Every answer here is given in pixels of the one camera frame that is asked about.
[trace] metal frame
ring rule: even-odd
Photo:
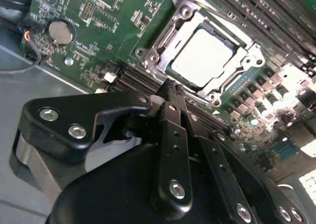
[[[150,49],[137,48],[136,57],[143,63],[147,72],[151,73],[161,82],[172,78],[165,74],[167,66],[177,57],[192,38],[195,30],[200,24],[207,24],[210,28],[212,22],[206,17],[201,9],[209,8],[216,10],[205,0],[172,0],[176,11],[161,31]],[[231,26],[231,23],[221,19],[224,26]],[[244,39],[246,46],[238,46],[234,56],[223,66],[223,73],[218,78],[213,78],[201,91],[195,93],[189,90],[190,95],[206,100],[212,107],[220,107],[221,95],[250,67],[261,67],[266,60],[260,50],[260,45],[245,35],[241,30],[235,28],[234,34]]]

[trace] cpu socket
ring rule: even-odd
[[[216,11],[207,1],[172,1],[176,11],[152,47],[137,48],[135,55],[156,79],[172,78],[194,98],[219,107],[221,95],[245,71],[265,64],[260,46],[232,23],[205,11]],[[211,21],[212,17],[244,44]]]

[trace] silver screw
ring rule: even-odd
[[[74,64],[74,60],[70,57],[66,57],[64,62],[65,62],[65,65],[68,65],[68,66],[71,66]]]
[[[192,9],[188,6],[184,6],[181,10],[181,16],[184,18],[184,19],[189,19],[192,17]]]
[[[222,135],[222,134],[217,134],[217,136],[218,136],[222,141],[225,141],[224,135]]]
[[[55,121],[58,119],[59,114],[53,109],[44,109],[39,112],[40,117],[46,121]]]
[[[191,119],[194,120],[194,121],[197,121],[197,120],[198,120],[198,118],[197,118],[197,116],[196,116],[195,114],[190,115],[190,117],[191,117]]]
[[[174,112],[177,110],[173,105],[170,105],[169,108],[173,110]]]
[[[87,135],[86,130],[80,125],[70,126],[68,129],[68,133],[75,139],[83,139]]]
[[[155,55],[155,54],[150,54],[149,55],[149,59],[150,61],[154,62],[154,63],[157,63],[158,60],[159,60],[159,56]]]
[[[291,209],[291,212],[298,221],[303,222],[303,218],[294,208]]]
[[[169,188],[171,194],[177,199],[184,199],[184,197],[186,196],[184,188],[178,182],[171,182]]]
[[[251,223],[251,214],[250,212],[241,204],[237,204],[237,213],[238,215],[246,222]]]
[[[147,103],[146,98],[140,97],[139,100],[140,100],[142,103]]]
[[[278,208],[278,212],[280,213],[280,215],[286,219],[288,222],[290,222],[292,219],[291,219],[291,216],[289,215],[289,213],[282,207],[279,207]]]

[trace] motherboard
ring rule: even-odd
[[[25,22],[61,74],[148,95],[171,78],[207,128],[258,157],[295,154],[288,129],[315,115],[315,16],[316,0],[33,0]]]

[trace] black bracket arm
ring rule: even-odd
[[[95,142],[96,126],[109,130],[129,113],[147,114],[152,103],[138,92],[103,93],[29,101],[22,110],[19,132],[26,142],[57,160],[78,164]]]

